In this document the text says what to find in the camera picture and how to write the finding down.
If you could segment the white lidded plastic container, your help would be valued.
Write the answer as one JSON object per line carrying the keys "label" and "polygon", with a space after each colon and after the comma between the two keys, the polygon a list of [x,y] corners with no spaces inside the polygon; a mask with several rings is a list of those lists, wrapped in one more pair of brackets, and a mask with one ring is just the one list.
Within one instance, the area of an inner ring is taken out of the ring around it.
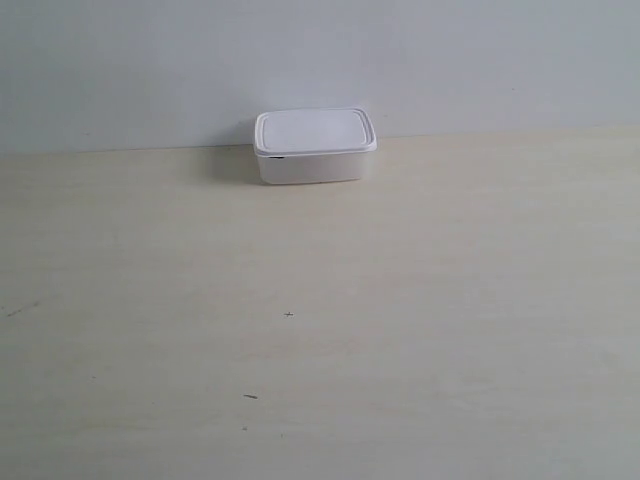
{"label": "white lidded plastic container", "polygon": [[371,119],[359,108],[264,112],[254,124],[259,174],[269,185],[359,180],[377,147]]}

